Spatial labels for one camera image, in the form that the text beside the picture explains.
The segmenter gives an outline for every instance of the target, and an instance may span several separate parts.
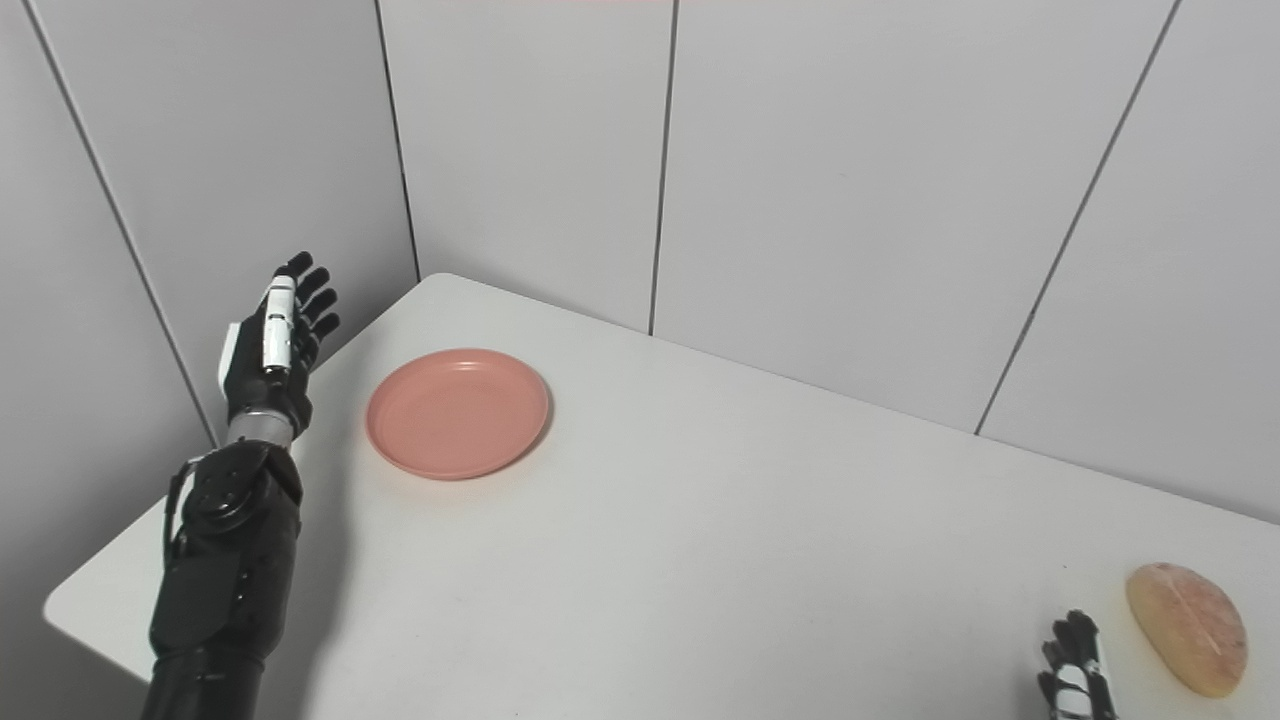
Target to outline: robotic hand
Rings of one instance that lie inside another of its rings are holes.
[[[324,268],[298,254],[232,325],[220,375],[223,447],[188,461],[165,502],[164,579],[151,620],[156,664],[143,720],[250,720],[284,630],[302,483],[288,448],[311,423],[307,377],[338,327]],[[173,532],[182,488],[182,525]]]
[[[1051,671],[1041,673],[1041,692],[1051,720],[1116,720],[1102,641],[1093,619],[1080,610],[1053,623],[1053,639],[1042,646]]]

